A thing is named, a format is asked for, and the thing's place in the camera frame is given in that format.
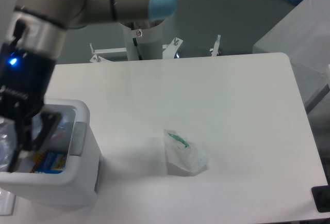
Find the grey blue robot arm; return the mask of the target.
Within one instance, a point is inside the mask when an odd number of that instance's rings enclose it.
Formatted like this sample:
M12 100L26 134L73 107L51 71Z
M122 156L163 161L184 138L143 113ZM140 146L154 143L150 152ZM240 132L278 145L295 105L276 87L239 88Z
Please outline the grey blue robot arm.
M21 152L48 143L62 118L44 96L69 29L160 21L175 8L176 0L17 0L1 46L1 117L16 134L6 171L14 172Z

